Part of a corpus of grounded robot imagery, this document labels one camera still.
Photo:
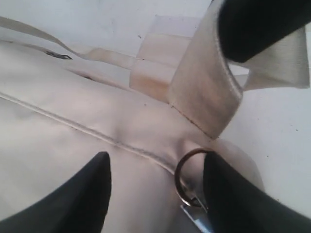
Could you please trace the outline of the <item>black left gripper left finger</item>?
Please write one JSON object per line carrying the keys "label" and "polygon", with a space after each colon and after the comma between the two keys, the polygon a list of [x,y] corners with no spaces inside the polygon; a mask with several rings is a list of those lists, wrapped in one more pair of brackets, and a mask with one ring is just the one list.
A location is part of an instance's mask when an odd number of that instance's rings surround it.
{"label": "black left gripper left finger", "polygon": [[97,153],[42,200],[0,222],[2,233],[100,233],[111,196],[110,157]]}

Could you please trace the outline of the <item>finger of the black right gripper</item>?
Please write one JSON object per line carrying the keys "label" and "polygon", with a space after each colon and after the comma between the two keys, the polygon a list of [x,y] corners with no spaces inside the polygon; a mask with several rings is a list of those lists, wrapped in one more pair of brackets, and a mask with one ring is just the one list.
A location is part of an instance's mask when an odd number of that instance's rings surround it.
{"label": "finger of the black right gripper", "polygon": [[311,21],[309,0],[213,0],[224,58],[243,63]]}

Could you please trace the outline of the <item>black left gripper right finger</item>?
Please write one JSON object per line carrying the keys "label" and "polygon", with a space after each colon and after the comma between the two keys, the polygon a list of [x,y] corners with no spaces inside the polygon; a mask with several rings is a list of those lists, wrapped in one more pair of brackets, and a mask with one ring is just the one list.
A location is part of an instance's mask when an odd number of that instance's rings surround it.
{"label": "black left gripper right finger", "polygon": [[251,184],[221,156],[208,152],[203,191],[216,233],[309,233],[311,220]]}

